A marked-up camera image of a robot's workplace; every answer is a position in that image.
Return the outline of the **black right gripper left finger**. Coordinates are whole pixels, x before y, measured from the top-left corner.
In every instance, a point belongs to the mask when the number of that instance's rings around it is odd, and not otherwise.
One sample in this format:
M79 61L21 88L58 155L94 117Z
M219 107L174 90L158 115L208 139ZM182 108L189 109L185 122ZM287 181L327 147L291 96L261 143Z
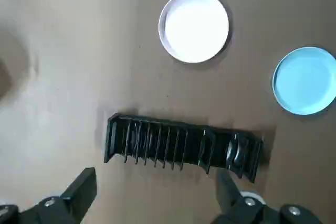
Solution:
M81 223L97 195L95 168L85 168L60 196L50 196L20 211L1 205L1 223Z

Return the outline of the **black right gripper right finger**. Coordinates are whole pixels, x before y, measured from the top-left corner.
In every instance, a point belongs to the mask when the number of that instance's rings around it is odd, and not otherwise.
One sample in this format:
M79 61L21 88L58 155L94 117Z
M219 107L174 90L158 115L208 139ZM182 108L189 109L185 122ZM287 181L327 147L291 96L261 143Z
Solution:
M319 218L307 208L285 204L275 210L258 194L240 191L224 169L216 172L216 198L221 208L216 223L319 223Z

